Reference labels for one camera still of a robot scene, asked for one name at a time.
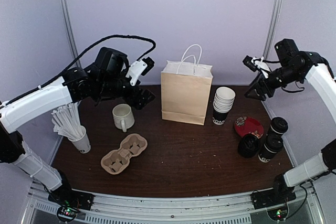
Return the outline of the clear glass pitcher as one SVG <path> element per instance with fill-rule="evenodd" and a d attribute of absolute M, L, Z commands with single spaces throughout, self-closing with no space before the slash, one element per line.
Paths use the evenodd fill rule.
<path fill-rule="evenodd" d="M 132 109 L 127 104 L 115 106 L 112 110 L 112 115 L 116 128 L 122 130 L 124 133 L 135 124 Z"/>

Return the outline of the stack of paper cups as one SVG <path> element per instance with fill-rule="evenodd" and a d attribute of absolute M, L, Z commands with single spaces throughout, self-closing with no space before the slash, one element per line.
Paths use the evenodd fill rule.
<path fill-rule="evenodd" d="M 219 87 L 213 101 L 213 123 L 223 125 L 235 100 L 236 93 L 229 87 Z"/>

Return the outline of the black cup lid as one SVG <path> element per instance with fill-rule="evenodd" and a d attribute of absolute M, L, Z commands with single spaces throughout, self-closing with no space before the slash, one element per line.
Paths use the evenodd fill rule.
<path fill-rule="evenodd" d="M 274 117 L 271 120 L 270 126 L 277 131 L 288 131 L 288 123 L 284 118 Z"/>
<path fill-rule="evenodd" d="M 283 148 L 283 140 L 279 135 L 269 134 L 266 136 L 264 146 L 268 151 L 278 153 Z"/>

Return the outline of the brown paper takeout bag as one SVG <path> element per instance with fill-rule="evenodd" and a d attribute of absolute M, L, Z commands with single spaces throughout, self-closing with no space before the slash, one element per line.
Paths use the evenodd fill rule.
<path fill-rule="evenodd" d="M 212 66 L 200 64 L 202 47 L 190 45 L 180 61 L 161 71 L 162 119 L 204 125 L 212 86 Z"/>

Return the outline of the stack of black lids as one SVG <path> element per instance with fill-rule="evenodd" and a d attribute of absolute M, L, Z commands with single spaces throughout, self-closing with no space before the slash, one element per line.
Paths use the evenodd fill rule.
<path fill-rule="evenodd" d="M 260 149 L 260 139 L 253 134 L 246 134 L 238 144 L 238 153 L 244 158 L 254 157 Z"/>

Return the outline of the black paper coffee cup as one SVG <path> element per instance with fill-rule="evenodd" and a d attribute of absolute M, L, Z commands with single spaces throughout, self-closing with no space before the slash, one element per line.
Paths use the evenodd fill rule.
<path fill-rule="evenodd" d="M 262 146 L 260 152 L 258 154 L 258 158 L 263 163 L 268 163 L 271 159 L 273 159 L 278 152 L 273 152 L 269 150 L 267 147 Z"/>
<path fill-rule="evenodd" d="M 274 130 L 270 126 L 269 129 L 268 129 L 268 131 L 267 131 L 267 136 L 274 135 L 274 136 L 277 136 L 277 137 L 282 137 L 285 134 L 285 132 L 286 131 L 277 131 L 277 130 Z"/>

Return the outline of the cardboard cup carrier tray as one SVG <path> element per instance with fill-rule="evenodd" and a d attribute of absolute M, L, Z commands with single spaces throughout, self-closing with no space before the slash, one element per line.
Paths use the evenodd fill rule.
<path fill-rule="evenodd" d="M 117 150 L 112 150 L 101 159 L 101 167 L 111 175 L 118 175 L 130 164 L 130 159 L 139 156 L 148 146 L 147 140 L 133 133 L 125 137 Z"/>

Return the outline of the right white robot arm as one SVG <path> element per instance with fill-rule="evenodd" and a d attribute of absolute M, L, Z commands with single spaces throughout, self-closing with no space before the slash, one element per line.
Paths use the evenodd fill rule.
<path fill-rule="evenodd" d="M 263 193 L 279 204 L 300 184 L 335 174 L 335 76 L 324 57 L 298 49 L 292 39 L 277 42 L 274 50 L 273 61 L 245 56 L 243 64 L 254 72 L 245 97 L 288 121 L 283 142 L 293 167 L 278 172 Z"/>

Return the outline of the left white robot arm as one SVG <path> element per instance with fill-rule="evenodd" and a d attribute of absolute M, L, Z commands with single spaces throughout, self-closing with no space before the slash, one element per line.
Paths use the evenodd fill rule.
<path fill-rule="evenodd" d="M 153 67 L 150 57 L 129 64 L 126 54 L 102 47 L 90 66 L 65 70 L 51 83 L 1 103 L 1 162 L 18 166 L 39 180 L 59 204 L 71 205 L 77 201 L 77 195 L 65 174 L 34 153 L 23 141 L 18 128 L 48 111 L 86 98 L 92 98 L 96 104 L 122 98 L 140 110 L 155 96 L 140 88 L 138 78 Z"/>

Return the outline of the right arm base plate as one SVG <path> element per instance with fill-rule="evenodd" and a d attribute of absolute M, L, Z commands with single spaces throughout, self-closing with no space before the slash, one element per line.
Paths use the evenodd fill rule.
<path fill-rule="evenodd" d="M 254 190 L 250 195 L 254 209 L 268 208 L 275 205 L 285 204 L 288 201 L 296 199 L 296 194 L 292 191 L 278 194 L 275 190 L 267 189 L 263 191 Z"/>

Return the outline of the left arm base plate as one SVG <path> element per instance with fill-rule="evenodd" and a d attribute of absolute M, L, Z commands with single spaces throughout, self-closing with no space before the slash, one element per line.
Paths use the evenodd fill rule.
<path fill-rule="evenodd" d="M 93 194 L 75 190 L 63 192 L 51 191 L 48 194 L 49 201 L 75 210 L 90 210 L 94 200 Z"/>

